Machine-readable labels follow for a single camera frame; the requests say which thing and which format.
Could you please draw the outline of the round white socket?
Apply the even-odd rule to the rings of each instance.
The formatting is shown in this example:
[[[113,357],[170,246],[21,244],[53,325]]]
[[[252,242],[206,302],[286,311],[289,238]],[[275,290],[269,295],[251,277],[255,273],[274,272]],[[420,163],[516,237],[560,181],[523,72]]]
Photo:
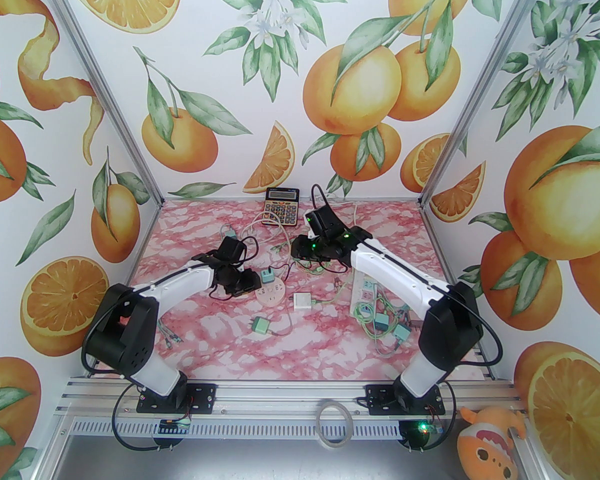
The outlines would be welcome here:
[[[254,293],[262,307],[276,307],[286,295],[286,285],[282,279],[274,277],[273,281],[262,284]]]

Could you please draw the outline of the long white power strip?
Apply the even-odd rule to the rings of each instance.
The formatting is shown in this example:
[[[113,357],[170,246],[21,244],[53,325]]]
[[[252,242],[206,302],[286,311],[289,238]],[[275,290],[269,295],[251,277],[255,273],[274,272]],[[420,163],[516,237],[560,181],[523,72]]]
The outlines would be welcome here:
[[[354,270],[351,285],[349,315],[368,322],[374,317],[377,307],[378,288],[375,279],[359,270]]]

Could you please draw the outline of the black and orange calculator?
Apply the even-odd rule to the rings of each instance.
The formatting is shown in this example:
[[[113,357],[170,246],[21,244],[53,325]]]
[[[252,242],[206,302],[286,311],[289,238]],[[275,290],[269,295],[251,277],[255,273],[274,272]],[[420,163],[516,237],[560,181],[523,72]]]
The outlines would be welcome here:
[[[300,190],[286,187],[268,187],[262,218],[284,227],[298,225]]]

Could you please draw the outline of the orange plush toy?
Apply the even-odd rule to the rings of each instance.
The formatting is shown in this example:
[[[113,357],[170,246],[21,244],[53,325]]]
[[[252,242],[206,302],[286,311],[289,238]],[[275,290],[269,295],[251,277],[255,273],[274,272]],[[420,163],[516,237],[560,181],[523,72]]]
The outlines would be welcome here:
[[[457,454],[469,480],[518,480],[510,430],[527,436],[521,411],[488,406],[480,411],[460,407],[458,414],[469,423],[457,437]]]

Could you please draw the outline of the aluminium frame rail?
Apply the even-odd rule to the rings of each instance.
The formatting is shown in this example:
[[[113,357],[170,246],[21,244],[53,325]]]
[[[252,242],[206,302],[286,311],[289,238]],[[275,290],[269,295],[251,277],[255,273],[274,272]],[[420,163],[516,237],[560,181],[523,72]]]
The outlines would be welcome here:
[[[211,414],[188,414],[188,434],[160,435],[161,419],[179,414],[138,413],[140,393],[113,378],[70,379],[54,416],[65,437],[110,437],[116,429],[128,442],[149,439],[300,439],[313,441],[318,433],[329,441],[343,439],[348,422],[335,407],[346,408],[352,419],[353,441],[396,441],[399,423],[408,415],[371,415],[362,407],[365,382],[359,381],[216,381]]]

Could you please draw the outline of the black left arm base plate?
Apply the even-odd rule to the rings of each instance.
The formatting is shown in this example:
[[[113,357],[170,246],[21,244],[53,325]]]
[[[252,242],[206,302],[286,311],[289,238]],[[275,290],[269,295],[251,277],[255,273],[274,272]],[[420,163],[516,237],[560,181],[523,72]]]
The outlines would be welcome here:
[[[216,400],[217,384],[184,382],[162,397],[146,390],[140,394],[136,412],[140,414],[202,414],[210,415]]]

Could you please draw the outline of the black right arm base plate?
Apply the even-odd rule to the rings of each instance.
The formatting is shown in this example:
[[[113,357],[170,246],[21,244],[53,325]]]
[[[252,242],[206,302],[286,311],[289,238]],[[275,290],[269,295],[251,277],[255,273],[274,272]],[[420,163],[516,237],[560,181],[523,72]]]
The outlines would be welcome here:
[[[364,393],[363,399],[371,416],[444,416],[447,413],[437,385],[425,395],[416,397],[397,379],[391,385],[367,384]]]

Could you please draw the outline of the aluminium frame post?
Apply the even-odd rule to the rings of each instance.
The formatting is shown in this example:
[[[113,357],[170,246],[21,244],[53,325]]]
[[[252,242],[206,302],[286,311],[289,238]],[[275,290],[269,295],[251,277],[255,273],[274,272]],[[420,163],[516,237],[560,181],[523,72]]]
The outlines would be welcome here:
[[[485,58],[485,63],[474,80],[469,96],[458,115],[458,119],[451,130],[450,137],[446,146],[442,149],[441,155],[430,178],[425,184],[422,194],[418,198],[419,208],[425,210],[428,207],[429,201],[433,198],[437,185],[440,183],[444,174],[446,174],[451,161],[456,153],[460,152],[460,146],[463,140],[468,137],[471,123],[476,116],[479,108],[482,106],[483,100],[489,92],[494,80],[497,77],[499,70],[504,63],[508,50],[518,33],[520,23],[526,13],[531,11],[531,7],[535,0],[513,0],[508,13],[503,22],[499,26],[498,34],[494,35],[494,39],[488,56]]]
[[[52,9],[57,12],[60,22],[67,29],[67,32],[69,32],[74,51],[78,55],[89,77],[90,84],[110,119],[113,128],[117,132],[126,153],[130,156],[131,162],[138,170],[140,179],[145,183],[149,196],[159,208],[162,208],[165,199],[159,189],[158,183],[156,183],[143,154],[140,152],[131,128],[91,48],[88,37],[85,35],[79,19],[70,7],[69,0],[50,0],[50,2]]]

